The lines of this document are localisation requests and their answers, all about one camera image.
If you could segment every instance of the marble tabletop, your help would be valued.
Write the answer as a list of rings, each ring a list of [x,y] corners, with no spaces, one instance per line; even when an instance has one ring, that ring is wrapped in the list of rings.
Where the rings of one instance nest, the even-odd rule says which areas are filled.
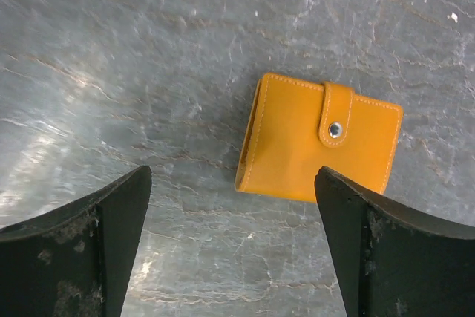
[[[256,83],[402,105],[387,195],[475,225],[474,18],[475,0],[0,0],[0,226],[150,165],[124,316],[344,316],[318,207],[234,191]]]

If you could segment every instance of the yellow leather wallet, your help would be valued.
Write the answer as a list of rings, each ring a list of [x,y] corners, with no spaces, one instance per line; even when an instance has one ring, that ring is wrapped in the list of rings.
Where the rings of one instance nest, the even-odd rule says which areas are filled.
[[[255,93],[236,189],[316,202],[315,176],[329,166],[383,193],[402,115],[399,105],[343,85],[268,73]]]

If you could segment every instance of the snap button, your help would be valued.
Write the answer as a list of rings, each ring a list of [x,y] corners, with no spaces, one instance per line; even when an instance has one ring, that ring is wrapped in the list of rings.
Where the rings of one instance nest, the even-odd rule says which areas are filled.
[[[333,122],[328,128],[328,132],[331,138],[336,139],[337,137],[340,137],[343,133],[343,127],[339,122]]]

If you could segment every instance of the wallet flap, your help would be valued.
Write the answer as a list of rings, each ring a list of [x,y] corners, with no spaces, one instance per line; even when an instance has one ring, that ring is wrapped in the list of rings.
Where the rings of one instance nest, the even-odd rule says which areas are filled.
[[[324,106],[318,137],[327,148],[342,146],[350,129],[354,91],[345,85],[324,83]]]

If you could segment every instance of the wallet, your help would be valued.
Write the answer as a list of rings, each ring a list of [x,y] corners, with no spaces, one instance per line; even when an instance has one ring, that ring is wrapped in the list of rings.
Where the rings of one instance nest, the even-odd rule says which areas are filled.
[[[268,73],[255,92],[235,188],[316,202],[315,176],[328,166],[382,194],[402,117],[401,106],[344,85]]]

